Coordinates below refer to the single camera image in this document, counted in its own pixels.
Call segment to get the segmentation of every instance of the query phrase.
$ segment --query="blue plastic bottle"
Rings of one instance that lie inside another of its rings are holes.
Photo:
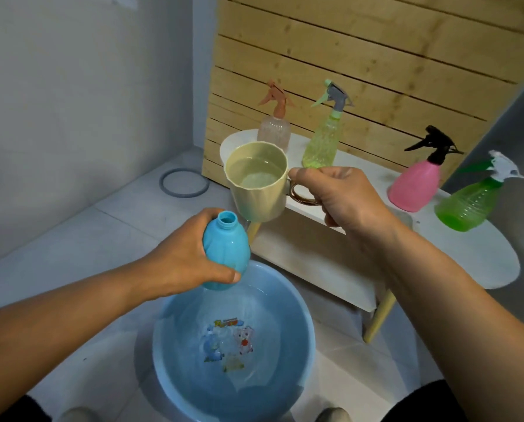
[[[248,236],[233,212],[219,213],[205,228],[203,233],[203,249],[210,261],[226,265],[244,274],[250,260]],[[226,290],[234,284],[215,282],[204,283],[209,290]]]

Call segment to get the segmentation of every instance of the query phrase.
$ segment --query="hand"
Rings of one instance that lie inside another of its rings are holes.
[[[322,203],[326,225],[340,226],[348,236],[376,238],[398,221],[360,169],[293,168],[289,177]]]
[[[143,300],[191,290],[206,281],[236,283],[240,273],[210,261],[203,251],[203,231],[223,209],[203,209],[162,241],[152,252],[130,264],[142,287]]]

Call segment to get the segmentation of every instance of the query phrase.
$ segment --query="forearm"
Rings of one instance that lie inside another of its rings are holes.
[[[471,420],[524,420],[524,324],[401,224],[382,240],[388,282]]]
[[[0,413],[141,299],[131,267],[0,308]]]

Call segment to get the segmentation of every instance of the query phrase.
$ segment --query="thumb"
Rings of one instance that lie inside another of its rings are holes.
[[[206,260],[204,263],[204,281],[215,281],[216,283],[237,283],[240,280],[240,273],[232,268],[219,263]]]
[[[289,177],[295,183],[307,187],[314,196],[322,197],[330,189],[333,179],[317,169],[293,168],[289,171]]]

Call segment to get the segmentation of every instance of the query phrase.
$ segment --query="bottle mouth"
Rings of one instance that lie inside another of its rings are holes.
[[[225,210],[217,216],[217,223],[224,229],[234,228],[238,223],[237,215],[229,210]]]

